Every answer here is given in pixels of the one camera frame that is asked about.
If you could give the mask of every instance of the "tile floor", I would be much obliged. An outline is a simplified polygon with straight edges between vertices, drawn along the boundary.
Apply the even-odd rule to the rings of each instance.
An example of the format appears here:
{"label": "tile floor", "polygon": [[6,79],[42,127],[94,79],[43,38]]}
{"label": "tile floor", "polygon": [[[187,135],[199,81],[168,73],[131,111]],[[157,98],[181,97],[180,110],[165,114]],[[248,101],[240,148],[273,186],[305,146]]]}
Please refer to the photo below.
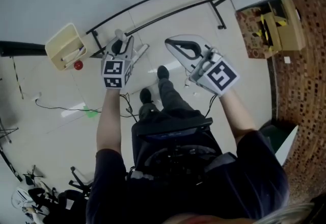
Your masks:
{"label": "tile floor", "polygon": [[[172,8],[198,0],[157,0],[147,3],[118,17],[105,28],[107,40],[114,29],[130,29],[149,18]],[[178,34],[197,34],[206,38],[233,64],[241,79],[234,86],[241,100],[253,115],[258,127],[271,119],[270,85],[265,60],[249,59],[234,16],[230,1],[218,7],[227,26],[219,31],[219,24],[209,5],[201,5],[159,21],[134,34],[136,46],[149,44],[150,49],[137,63],[131,80],[124,92],[130,94],[135,113],[141,106],[139,91],[149,87],[154,103],[162,108],[159,100],[156,70],[166,65],[171,81],[181,96],[202,113],[208,110],[209,92],[191,84],[184,87],[185,70],[167,51],[164,40]],[[47,57],[14,58],[19,81],[24,92],[21,98],[10,58],[0,58],[0,117],[8,128],[19,127],[10,135],[11,144],[2,140],[7,157],[19,173],[25,173],[33,164],[46,176],[45,182],[58,190],[70,188],[70,167],[75,166],[85,181],[90,181],[95,165],[95,135],[99,115],[89,118],[85,112],[67,114],[60,109],[48,110],[38,107],[31,99],[41,92],[39,104],[45,106],[74,107],[85,105],[91,109],[101,108],[105,89],[100,77],[100,60],[88,59],[80,71],[56,71]],[[126,102],[121,99],[121,114],[127,115]],[[212,133],[223,152],[235,153],[236,146],[230,127],[218,99],[210,115],[213,117]],[[133,165],[131,127],[133,118],[121,118],[122,154],[129,168]]]}

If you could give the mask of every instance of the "dark blue t-shirt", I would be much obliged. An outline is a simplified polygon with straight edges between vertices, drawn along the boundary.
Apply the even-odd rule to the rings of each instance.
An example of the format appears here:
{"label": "dark blue t-shirt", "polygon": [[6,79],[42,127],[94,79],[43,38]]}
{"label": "dark blue t-shirt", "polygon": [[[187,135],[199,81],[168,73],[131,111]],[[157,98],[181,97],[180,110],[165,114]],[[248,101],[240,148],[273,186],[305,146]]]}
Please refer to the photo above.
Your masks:
{"label": "dark blue t-shirt", "polygon": [[104,149],[96,155],[87,223],[162,223],[180,213],[260,219],[284,206],[288,196],[283,168],[259,131],[240,140],[237,157],[216,157],[198,185],[127,179],[122,156]]}

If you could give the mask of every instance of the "brown mosaic floor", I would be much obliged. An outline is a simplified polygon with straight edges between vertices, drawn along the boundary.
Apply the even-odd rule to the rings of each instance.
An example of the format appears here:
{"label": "brown mosaic floor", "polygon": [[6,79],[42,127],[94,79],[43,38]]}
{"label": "brown mosaic floor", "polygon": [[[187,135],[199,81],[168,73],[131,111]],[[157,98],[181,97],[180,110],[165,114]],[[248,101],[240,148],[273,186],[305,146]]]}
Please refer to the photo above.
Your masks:
{"label": "brown mosaic floor", "polygon": [[300,126],[285,163],[292,203],[326,191],[326,0],[294,2],[307,47],[275,55],[278,119]]}

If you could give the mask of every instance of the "shoe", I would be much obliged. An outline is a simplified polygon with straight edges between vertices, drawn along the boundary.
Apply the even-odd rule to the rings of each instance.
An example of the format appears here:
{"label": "shoe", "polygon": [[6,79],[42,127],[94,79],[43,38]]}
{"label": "shoe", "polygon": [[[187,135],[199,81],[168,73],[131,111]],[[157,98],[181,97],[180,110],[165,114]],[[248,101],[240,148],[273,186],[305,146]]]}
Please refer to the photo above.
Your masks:
{"label": "shoe", "polygon": [[159,80],[162,78],[169,79],[170,73],[165,66],[159,66],[157,69],[157,77]]}
{"label": "shoe", "polygon": [[147,88],[143,88],[139,94],[139,98],[143,104],[152,102],[152,94]]}

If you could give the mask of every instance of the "red object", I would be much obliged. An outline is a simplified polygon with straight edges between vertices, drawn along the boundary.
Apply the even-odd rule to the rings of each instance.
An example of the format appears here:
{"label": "red object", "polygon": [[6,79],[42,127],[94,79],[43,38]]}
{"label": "red object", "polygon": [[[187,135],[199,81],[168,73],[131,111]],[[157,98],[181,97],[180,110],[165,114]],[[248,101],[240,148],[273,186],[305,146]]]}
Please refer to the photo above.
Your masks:
{"label": "red object", "polygon": [[84,66],[84,64],[82,63],[82,61],[78,60],[76,61],[74,64],[73,64],[73,67],[76,69],[76,70],[80,70],[82,69]]}

